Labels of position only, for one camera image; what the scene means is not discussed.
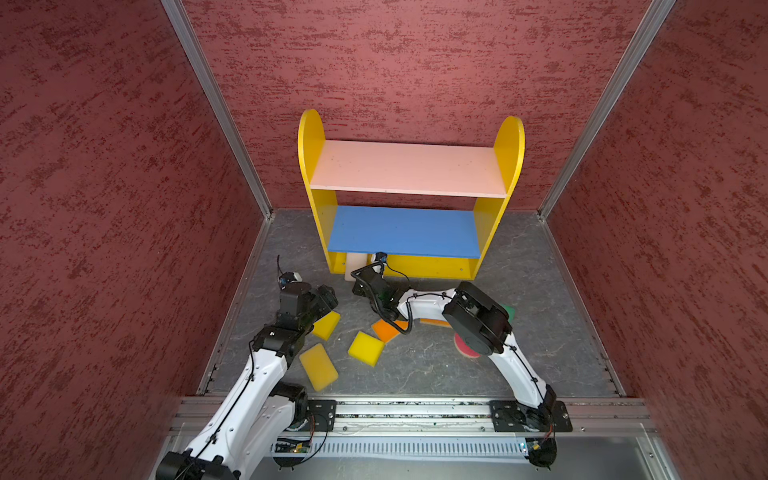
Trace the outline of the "cream white sponge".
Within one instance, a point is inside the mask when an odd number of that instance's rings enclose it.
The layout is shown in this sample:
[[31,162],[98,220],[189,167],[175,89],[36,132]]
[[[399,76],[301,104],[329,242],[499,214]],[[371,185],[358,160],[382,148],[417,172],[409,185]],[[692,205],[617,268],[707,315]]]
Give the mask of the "cream white sponge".
[[368,264],[369,255],[365,253],[347,253],[345,261],[344,279],[348,282],[354,282],[355,278],[352,272],[365,267]]

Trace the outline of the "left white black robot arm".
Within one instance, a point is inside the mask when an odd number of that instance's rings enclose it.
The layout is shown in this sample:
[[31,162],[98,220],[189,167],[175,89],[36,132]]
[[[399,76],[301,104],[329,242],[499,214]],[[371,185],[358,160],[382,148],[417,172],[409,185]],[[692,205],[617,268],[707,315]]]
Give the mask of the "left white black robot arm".
[[307,418],[306,390],[283,381],[315,322],[338,305],[334,290],[303,281],[280,287],[275,320],[249,342],[248,360],[218,410],[157,479],[249,479],[278,437]]

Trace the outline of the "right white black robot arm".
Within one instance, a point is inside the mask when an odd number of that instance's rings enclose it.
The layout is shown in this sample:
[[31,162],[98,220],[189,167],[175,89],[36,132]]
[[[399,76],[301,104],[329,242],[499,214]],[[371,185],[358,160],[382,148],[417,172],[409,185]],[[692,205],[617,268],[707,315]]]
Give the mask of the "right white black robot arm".
[[450,326],[470,350],[490,358],[509,384],[515,424],[539,432],[553,427],[557,396],[521,352],[501,304],[467,281],[439,291],[399,287],[384,278],[386,269],[386,263],[376,261],[352,271],[353,293],[367,298],[380,319],[400,334],[410,333],[417,320]]

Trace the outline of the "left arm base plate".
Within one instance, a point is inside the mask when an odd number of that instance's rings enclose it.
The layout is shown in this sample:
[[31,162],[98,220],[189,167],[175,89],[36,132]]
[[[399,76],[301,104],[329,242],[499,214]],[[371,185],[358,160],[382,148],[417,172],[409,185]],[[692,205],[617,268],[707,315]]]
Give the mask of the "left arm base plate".
[[338,401],[335,399],[310,398],[307,403],[306,422],[302,426],[301,431],[333,431],[337,407]]

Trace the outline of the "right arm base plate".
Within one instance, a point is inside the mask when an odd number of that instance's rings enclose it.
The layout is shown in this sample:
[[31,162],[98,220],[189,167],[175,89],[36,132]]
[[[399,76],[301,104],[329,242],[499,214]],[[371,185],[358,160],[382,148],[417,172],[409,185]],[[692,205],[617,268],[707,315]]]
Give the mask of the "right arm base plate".
[[554,433],[573,431],[570,415],[562,401],[529,407],[514,400],[492,400],[488,405],[490,419],[497,433],[545,434],[550,430]]

